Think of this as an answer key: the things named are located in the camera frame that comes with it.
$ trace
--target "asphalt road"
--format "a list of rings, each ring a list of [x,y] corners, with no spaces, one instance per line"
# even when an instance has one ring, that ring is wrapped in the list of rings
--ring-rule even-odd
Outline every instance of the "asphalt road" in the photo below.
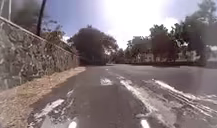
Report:
[[[217,69],[87,67],[32,107],[33,128],[217,128]]]

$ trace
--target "stone wall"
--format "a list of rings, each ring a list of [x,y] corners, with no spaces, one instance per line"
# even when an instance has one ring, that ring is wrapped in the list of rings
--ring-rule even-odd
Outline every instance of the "stone wall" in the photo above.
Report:
[[[73,52],[0,17],[0,90],[76,66]]]

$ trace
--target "dry grass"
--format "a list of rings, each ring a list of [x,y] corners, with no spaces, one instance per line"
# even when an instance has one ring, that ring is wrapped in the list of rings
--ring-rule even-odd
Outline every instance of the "dry grass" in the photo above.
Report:
[[[27,118],[33,110],[30,105],[50,93],[56,85],[84,70],[84,67],[79,67],[54,73],[51,76],[35,79],[21,86],[0,92],[0,122],[3,127],[27,127]]]

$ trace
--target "sun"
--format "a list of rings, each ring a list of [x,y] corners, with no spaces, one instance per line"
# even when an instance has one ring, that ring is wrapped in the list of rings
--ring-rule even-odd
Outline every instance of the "sun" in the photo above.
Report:
[[[165,21],[163,8],[169,0],[104,0],[103,8],[106,21],[110,24],[109,31],[115,32],[120,39],[132,36],[148,36],[154,24]]]

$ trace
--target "utility pole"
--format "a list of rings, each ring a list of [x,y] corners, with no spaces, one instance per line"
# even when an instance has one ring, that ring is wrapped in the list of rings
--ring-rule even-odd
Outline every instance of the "utility pole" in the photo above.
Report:
[[[41,9],[40,9],[39,18],[38,18],[38,23],[37,23],[37,30],[36,30],[37,36],[40,36],[41,24],[42,24],[43,12],[44,12],[45,5],[46,5],[46,0],[43,0],[42,5],[41,5]]]
[[[1,0],[0,16],[2,16],[5,0]]]
[[[9,7],[8,7],[8,20],[11,21],[11,13],[12,13],[12,0],[9,0]]]

